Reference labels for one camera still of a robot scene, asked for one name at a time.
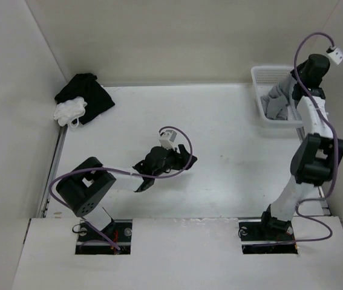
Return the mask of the grey tank top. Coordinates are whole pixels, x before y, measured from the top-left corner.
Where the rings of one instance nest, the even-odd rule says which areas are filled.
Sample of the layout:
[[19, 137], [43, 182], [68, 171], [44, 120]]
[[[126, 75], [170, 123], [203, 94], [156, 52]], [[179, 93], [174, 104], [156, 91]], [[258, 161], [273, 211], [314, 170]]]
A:
[[263, 112], [269, 120], [286, 121], [288, 118], [289, 95], [292, 84], [292, 76], [289, 74], [281, 80], [264, 96], [260, 97]]

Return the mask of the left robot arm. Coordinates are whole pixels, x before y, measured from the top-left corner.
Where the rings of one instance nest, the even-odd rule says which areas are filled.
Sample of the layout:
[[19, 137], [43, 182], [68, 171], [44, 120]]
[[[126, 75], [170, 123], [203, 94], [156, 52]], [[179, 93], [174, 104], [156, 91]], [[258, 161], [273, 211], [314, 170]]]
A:
[[198, 158], [189, 153], [185, 146], [166, 149], [153, 147], [131, 170], [107, 169], [94, 156], [87, 158], [72, 172], [50, 185], [51, 196], [69, 208], [79, 218], [89, 218], [100, 209], [100, 202], [110, 190], [144, 192], [156, 179], [170, 178], [170, 172], [189, 170]]

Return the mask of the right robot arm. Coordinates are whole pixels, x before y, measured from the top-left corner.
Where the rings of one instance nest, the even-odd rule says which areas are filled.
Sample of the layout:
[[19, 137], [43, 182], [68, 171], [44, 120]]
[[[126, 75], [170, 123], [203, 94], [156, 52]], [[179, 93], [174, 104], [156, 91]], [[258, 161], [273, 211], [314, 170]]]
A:
[[329, 69], [328, 57], [311, 54], [260, 97], [267, 119], [287, 122], [294, 112], [304, 129], [304, 139], [290, 163], [290, 179], [278, 199], [263, 212], [258, 224], [258, 232], [265, 239], [286, 233], [308, 193], [336, 178], [343, 157], [343, 140], [328, 122], [325, 94], [320, 86]]

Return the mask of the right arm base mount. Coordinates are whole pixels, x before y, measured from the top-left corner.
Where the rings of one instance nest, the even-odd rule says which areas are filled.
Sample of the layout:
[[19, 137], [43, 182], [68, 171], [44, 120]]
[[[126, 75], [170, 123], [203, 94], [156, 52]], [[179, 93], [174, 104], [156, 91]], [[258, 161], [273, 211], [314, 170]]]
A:
[[243, 254], [297, 254], [295, 235], [290, 227], [286, 232], [264, 230], [261, 222], [239, 222], [238, 236]]

